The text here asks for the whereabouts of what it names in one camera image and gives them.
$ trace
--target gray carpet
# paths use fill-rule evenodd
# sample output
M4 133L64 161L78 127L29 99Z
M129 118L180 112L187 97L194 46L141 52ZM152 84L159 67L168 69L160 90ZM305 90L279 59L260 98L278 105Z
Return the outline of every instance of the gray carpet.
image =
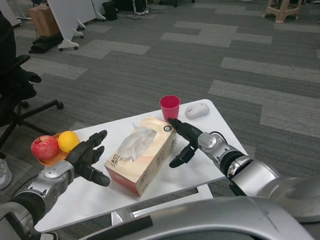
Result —
M263 18L265 0L179 0L158 6L157 15L94 22L79 50L32 55L24 68L41 75L30 109L53 99L65 108L42 112L30 122L49 131L80 129L159 109L159 99L178 95L182 103L209 99L244 148L283 175L320 172L320 5L302 6L299 19ZM15 29L17 54L28 54L31 22ZM42 166L32 156L38 133L17 128L1 149L12 183L0 202ZM214 197L232 196L225 181L209 184ZM188 192L136 206L160 204ZM58 230L73 240L111 224L101 216Z

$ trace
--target tissue box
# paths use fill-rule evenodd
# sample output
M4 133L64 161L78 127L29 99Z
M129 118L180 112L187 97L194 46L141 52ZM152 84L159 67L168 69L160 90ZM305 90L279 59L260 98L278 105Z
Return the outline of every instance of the tissue box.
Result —
M141 196L176 144L176 131L167 122L148 116L140 126L156 131L146 151L131 162L116 151L104 164L113 181Z

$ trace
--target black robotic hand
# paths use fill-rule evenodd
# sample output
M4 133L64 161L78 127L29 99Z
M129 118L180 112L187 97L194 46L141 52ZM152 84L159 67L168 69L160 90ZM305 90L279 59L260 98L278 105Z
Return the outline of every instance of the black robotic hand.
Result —
M69 154L65 160L71 163L74 167L75 178L78 176L92 181L101 186L108 186L110 179L101 171L92 167L99 161L101 154L104 152L105 147L100 146L103 139L107 136L107 131L103 130L99 133L93 134L87 141L80 142Z
M176 130L177 134L189 141L189 144L169 164L170 168L176 168L182 164L187 164L195 155L198 149L198 138L203 132L189 123L181 122L176 118L168 118L168 122Z

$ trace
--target red cup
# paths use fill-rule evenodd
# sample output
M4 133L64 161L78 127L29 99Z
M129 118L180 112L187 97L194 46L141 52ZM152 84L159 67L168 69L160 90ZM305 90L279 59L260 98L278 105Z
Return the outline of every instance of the red cup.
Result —
M180 102L180 98L174 95L164 96L160 99L161 110L166 121L168 118L178 118Z

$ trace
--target fruit plate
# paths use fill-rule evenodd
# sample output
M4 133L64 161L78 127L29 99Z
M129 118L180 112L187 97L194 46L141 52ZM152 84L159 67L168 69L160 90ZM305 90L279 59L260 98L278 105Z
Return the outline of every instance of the fruit plate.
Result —
M53 137L58 141L60 134L61 133L58 133L58 134L54 135ZM38 159L38 161L42 165L52 166L52 165L55 165L57 162L65 160L67 155L68 155L68 152L64 152L64 151L61 151L61 149L59 149L59 153L55 157L53 157L51 159L46 159L46 160Z

